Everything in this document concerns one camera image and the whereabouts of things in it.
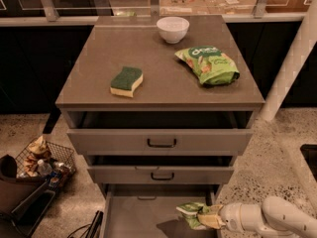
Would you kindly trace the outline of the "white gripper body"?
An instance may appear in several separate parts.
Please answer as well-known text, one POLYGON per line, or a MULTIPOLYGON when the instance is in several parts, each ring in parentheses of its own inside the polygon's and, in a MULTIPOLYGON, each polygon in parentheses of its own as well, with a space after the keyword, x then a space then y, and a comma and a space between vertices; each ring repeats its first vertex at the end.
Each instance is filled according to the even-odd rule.
POLYGON ((220 210, 220 217, 232 232, 258 232, 264 227, 262 210, 257 204, 229 203, 220 210))

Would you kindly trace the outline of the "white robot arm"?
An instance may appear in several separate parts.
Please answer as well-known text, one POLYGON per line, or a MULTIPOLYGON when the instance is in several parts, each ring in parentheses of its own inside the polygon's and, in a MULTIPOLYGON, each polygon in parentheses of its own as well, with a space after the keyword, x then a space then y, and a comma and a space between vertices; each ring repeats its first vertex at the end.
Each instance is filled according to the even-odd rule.
MULTIPOLYGON (((261 110, 265 120, 274 118, 316 42, 317 0, 313 0, 261 110)), ((317 238, 317 219, 278 196, 267 197, 262 205, 212 205, 211 213, 199 214, 198 220, 213 229, 252 231, 263 238, 317 238)))

